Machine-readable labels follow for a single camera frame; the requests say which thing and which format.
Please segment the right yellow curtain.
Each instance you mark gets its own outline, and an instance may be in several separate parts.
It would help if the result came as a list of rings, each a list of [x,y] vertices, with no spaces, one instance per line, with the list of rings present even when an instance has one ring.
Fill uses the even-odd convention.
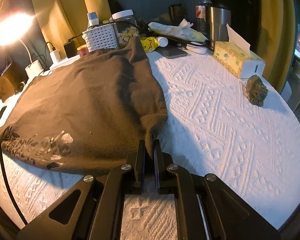
[[[292,65],[296,35],[294,0],[261,0],[257,55],[266,62],[263,77],[281,93]]]

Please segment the white usb charger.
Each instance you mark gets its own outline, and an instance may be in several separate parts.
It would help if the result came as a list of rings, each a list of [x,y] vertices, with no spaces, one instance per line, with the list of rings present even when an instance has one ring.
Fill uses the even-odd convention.
[[[57,64],[61,61],[61,56],[57,49],[50,52],[50,57],[51,57],[53,64]]]

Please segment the stainless steel tumbler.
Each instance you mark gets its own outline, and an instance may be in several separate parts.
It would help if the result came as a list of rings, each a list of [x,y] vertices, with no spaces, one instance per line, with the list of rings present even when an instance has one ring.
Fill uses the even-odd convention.
[[[228,30],[226,25],[231,25],[231,11],[226,7],[206,7],[207,35],[209,48],[215,49],[217,41],[228,42]]]

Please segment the yellow tissue box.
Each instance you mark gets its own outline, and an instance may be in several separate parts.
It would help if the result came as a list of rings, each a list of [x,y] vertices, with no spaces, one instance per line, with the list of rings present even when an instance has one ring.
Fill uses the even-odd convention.
[[[241,80],[253,75],[262,77],[266,62],[250,50],[250,44],[226,24],[229,40],[216,41],[214,58]]]

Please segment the wet wipes pack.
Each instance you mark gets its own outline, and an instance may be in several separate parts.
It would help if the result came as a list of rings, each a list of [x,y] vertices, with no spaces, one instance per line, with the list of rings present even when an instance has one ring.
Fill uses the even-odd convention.
[[[160,35],[179,38],[189,42],[205,42],[207,37],[202,33],[192,29],[193,24],[183,19],[178,26],[164,25],[157,22],[148,24],[149,31]]]

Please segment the white spray bottle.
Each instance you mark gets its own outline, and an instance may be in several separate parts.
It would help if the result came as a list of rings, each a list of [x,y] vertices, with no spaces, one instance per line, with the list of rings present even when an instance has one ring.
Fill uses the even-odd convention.
[[[99,18],[95,11],[87,13],[88,27],[92,27],[99,24]]]

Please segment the yellow snack bag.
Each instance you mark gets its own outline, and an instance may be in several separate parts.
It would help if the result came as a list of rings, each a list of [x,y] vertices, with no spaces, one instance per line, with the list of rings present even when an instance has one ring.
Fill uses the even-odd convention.
[[[145,53],[150,53],[160,46],[159,42],[154,37],[140,37],[140,42]]]

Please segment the white perforated plastic basket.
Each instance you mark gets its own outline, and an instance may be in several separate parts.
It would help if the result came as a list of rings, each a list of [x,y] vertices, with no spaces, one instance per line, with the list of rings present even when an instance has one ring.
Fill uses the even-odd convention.
[[[96,25],[82,33],[89,52],[99,49],[118,49],[117,34],[112,23]]]

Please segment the brown cardboard box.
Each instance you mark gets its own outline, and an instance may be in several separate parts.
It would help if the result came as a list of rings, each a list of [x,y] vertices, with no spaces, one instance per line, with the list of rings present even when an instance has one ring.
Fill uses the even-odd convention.
[[[10,96],[15,94],[22,81],[26,80],[26,75],[18,71],[6,71],[0,77],[0,100],[5,102]]]

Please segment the white textured table cloth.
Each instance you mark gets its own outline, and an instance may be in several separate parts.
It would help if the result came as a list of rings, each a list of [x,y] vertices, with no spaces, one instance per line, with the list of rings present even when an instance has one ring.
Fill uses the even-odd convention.
[[[191,173],[214,173],[273,227],[281,228],[300,203],[300,122],[281,95],[263,81],[263,107],[245,96],[245,82],[210,55],[166,59],[147,54],[164,92],[168,120],[162,151]],[[4,155],[7,176],[30,222],[82,176],[36,169]],[[22,222],[8,199],[0,170],[0,207]],[[177,239],[173,196],[127,196],[121,239]]]

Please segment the white power strip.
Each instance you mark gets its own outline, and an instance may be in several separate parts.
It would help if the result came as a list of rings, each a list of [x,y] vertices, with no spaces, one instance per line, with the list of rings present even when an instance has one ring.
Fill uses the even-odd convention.
[[[63,67],[63,66],[68,66],[72,63],[74,63],[75,61],[79,60],[80,59],[80,56],[79,55],[76,55],[76,56],[73,56],[71,58],[64,58],[62,59],[61,61],[57,62],[57,63],[53,63],[51,66],[50,66],[50,70],[53,71],[59,67]]]

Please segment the brown t-shirt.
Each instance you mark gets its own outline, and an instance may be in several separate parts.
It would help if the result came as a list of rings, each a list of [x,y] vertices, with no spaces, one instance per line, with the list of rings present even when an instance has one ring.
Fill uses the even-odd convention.
[[[0,128],[2,148],[37,168],[105,174],[148,153],[168,119],[164,94],[140,40],[93,51],[37,76]]]

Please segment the black smartphone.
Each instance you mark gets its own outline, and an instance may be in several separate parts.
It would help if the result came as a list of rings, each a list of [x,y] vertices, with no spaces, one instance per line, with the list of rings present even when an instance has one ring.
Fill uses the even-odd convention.
[[[158,47],[155,51],[167,59],[175,59],[187,56],[187,52],[169,45],[166,47]]]

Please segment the clear water bottle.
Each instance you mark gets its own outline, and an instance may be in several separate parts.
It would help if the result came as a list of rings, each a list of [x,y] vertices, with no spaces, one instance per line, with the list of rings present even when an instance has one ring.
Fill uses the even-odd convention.
[[[196,5],[197,31],[203,35],[207,34],[206,7],[211,4],[210,0],[199,0]]]

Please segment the small white pill bottle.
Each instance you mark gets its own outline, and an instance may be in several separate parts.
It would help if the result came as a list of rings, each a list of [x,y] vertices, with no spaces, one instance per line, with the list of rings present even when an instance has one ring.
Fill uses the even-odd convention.
[[[168,39],[162,36],[156,37],[159,47],[164,48],[168,45]]]

